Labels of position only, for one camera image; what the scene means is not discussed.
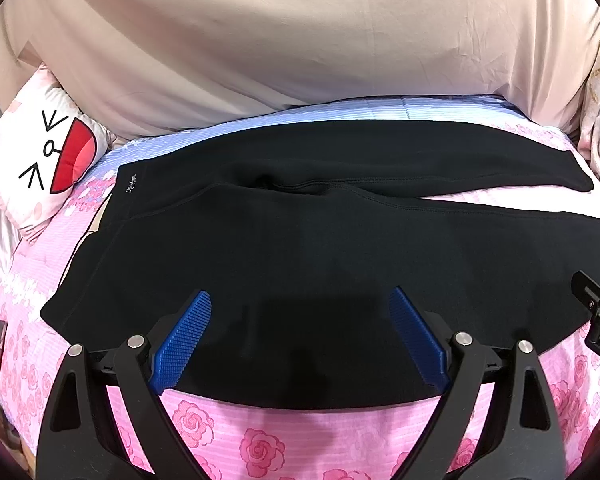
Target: pillow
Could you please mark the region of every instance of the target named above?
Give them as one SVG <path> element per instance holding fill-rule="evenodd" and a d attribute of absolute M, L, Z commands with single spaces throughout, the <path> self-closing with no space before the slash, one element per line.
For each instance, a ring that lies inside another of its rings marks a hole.
<path fill-rule="evenodd" d="M 41 65 L 0 118 L 0 209 L 25 240 L 38 237 L 110 142 Z"/>

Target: brand logo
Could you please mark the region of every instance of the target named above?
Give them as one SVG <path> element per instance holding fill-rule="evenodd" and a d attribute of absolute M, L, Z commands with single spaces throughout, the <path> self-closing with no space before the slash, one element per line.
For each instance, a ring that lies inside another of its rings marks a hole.
<path fill-rule="evenodd" d="M 131 193 L 136 187 L 136 176 L 133 174 L 131 176 L 131 180 L 129 181 L 129 186 L 126 188 L 127 193 Z"/>

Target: red cartoon mouth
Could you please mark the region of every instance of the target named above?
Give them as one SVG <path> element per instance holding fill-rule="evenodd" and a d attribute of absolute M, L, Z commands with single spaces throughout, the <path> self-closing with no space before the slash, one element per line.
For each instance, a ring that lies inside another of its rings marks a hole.
<path fill-rule="evenodd" d="M 96 138 L 91 129 L 75 118 L 60 151 L 49 193 L 62 193 L 80 180 L 96 156 Z"/>

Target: metal pin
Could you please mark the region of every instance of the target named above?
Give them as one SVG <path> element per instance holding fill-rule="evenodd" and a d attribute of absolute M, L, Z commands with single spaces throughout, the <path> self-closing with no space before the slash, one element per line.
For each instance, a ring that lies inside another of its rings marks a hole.
<path fill-rule="evenodd" d="M 467 332 L 458 332 L 456 334 L 456 342 L 462 346 L 469 346 L 474 342 L 474 338 L 471 337 Z"/>
<path fill-rule="evenodd" d="M 520 348 L 520 351 L 524 352 L 525 354 L 531 354 L 534 346 L 529 341 L 523 339 L 522 341 L 518 341 L 518 348 Z"/>
<path fill-rule="evenodd" d="M 78 355 L 80 355 L 82 353 L 82 345 L 71 345 L 71 346 L 69 346 L 69 349 L 68 349 L 67 353 L 71 357 L 78 357 Z"/>
<path fill-rule="evenodd" d="M 140 348 L 144 344 L 144 337 L 141 335 L 133 335 L 127 340 L 126 344 L 129 348 Z"/>

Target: black leggings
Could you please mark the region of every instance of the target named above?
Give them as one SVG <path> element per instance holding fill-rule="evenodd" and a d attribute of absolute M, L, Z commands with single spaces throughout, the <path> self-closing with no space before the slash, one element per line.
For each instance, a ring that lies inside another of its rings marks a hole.
<path fill-rule="evenodd" d="M 178 389 L 279 408 L 382 406 L 435 394 L 388 319 L 401 285 L 483 343 L 545 351 L 587 320 L 600 219 L 418 198 L 592 182 L 570 152 L 485 126 L 268 126 L 120 167 L 96 234 L 43 319 L 113 348 L 196 288 L 212 319 Z"/>

